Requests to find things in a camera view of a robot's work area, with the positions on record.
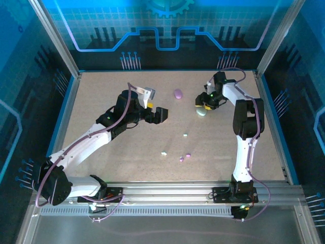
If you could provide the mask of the aluminium side rail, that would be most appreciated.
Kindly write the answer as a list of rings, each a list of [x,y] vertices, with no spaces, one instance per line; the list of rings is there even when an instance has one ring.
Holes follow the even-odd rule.
[[[58,118],[52,133],[50,144],[46,152],[46,156],[41,160],[41,164],[45,164],[53,153],[60,151],[63,148],[64,140],[69,126],[69,121],[74,107],[74,102],[77,96],[80,78],[70,78],[68,88],[64,96]]]
[[[275,149],[281,163],[285,181],[290,185],[299,185],[296,169],[293,164],[284,134],[280,125],[279,117],[276,113],[275,105],[268,88],[266,79],[263,75],[259,75],[257,71],[254,72],[254,77],[257,89],[261,98],[264,100],[265,113],[268,120],[268,125],[275,145]]]

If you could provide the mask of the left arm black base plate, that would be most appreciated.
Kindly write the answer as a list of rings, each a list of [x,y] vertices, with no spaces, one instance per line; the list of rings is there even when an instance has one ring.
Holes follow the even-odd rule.
[[[95,196],[80,196],[77,198],[78,203],[118,203],[123,195],[122,187],[107,187],[100,190]]]

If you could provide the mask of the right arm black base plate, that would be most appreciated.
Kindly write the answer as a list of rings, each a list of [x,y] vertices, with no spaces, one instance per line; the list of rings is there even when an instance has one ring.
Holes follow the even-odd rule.
[[[229,187],[213,187],[212,199],[214,203],[258,203],[257,190],[249,193],[233,193]]]

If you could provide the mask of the black controller box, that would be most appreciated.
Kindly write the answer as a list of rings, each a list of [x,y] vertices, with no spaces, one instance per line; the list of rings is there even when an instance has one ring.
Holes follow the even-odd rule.
[[[234,219],[242,221],[248,215],[249,206],[241,205],[241,206],[232,206],[231,207],[231,215]]]

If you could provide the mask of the grey metal shelf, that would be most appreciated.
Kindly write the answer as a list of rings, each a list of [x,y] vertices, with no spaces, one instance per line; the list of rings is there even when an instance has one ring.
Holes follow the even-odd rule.
[[[26,212],[12,244],[325,244],[305,206],[271,206],[244,222],[209,216],[120,216]]]

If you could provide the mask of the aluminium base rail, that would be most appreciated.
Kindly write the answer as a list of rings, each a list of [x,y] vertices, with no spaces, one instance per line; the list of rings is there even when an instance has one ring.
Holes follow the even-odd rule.
[[[209,193],[213,187],[229,187],[226,181],[130,181],[111,182],[108,187],[122,187],[124,203],[131,205],[213,205]],[[255,182],[259,202],[257,206],[305,205],[300,185],[283,180]]]

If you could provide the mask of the aluminium corner post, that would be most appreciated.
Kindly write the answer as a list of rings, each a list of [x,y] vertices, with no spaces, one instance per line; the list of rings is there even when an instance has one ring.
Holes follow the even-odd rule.
[[[285,16],[280,22],[279,27],[277,28],[277,31],[275,32],[275,35],[273,36],[270,42],[270,45],[266,49],[266,52],[264,53],[257,67],[258,78],[261,78],[264,72],[266,71],[278,48],[280,47],[282,41],[289,32],[289,29],[291,28],[305,1],[306,0],[293,0]]]
[[[49,38],[51,39],[52,43],[54,44],[56,50],[58,51],[59,55],[61,56],[63,62],[67,66],[68,70],[70,71],[71,75],[74,78],[79,78],[80,71],[68,50],[61,34],[59,33],[57,27],[55,26],[48,10],[46,9],[45,5],[41,0],[28,0],[31,7],[35,11],[38,19],[40,20],[41,24],[43,25],[45,31],[47,32]]]

